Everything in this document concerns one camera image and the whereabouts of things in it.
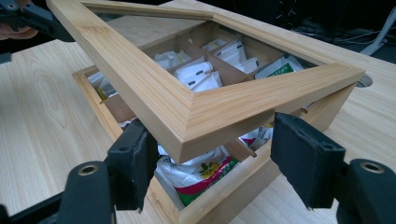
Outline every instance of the black clamp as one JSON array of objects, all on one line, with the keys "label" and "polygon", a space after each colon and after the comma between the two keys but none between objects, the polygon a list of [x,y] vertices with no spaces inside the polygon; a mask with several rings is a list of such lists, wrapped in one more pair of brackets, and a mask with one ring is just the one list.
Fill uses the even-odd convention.
[{"label": "black clamp", "polygon": [[344,162],[346,150],[314,127],[276,113],[271,159],[306,207],[339,202],[338,223],[396,223],[396,175],[384,164]]},{"label": "black clamp", "polygon": [[37,7],[32,2],[20,10],[14,0],[0,0],[0,23],[10,24],[15,32],[29,26],[64,42],[75,41],[50,11]]}]

